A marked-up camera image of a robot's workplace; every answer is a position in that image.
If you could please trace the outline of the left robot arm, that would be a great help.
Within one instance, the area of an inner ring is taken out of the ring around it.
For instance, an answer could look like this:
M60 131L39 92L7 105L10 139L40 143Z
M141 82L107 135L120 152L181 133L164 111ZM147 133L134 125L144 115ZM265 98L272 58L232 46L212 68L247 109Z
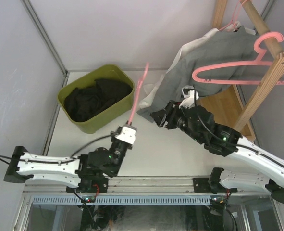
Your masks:
M111 139L109 149L100 147L70 157L36 155L23 146L17 146L9 158L3 180L9 183L26 183L28 179L51 180L84 193L96 186L106 192L108 178L118 175L126 152L132 149L136 139L127 132L108 137Z

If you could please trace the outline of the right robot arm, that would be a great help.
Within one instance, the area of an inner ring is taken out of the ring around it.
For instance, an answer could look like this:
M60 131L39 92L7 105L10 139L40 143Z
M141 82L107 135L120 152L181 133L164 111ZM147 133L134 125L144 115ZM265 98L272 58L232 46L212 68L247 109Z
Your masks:
M284 204L284 160L258 147L238 131L215 123L214 115L198 105L191 108L170 101L150 116L159 127L179 128L210 153L245 162L257 173L240 173L215 167L208 180L214 194L239 189L267 193Z

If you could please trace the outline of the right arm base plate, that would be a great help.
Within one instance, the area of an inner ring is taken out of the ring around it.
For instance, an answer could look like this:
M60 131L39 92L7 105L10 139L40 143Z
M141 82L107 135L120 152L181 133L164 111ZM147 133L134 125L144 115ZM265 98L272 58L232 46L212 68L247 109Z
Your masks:
M193 178L194 193L212 193L208 177Z

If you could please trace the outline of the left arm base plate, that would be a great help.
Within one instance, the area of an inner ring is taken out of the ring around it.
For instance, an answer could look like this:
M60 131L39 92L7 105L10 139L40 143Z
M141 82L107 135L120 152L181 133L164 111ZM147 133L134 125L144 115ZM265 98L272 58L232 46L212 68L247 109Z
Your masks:
M77 188L66 187L67 193L106 193L108 190L108 178L86 177L82 178Z

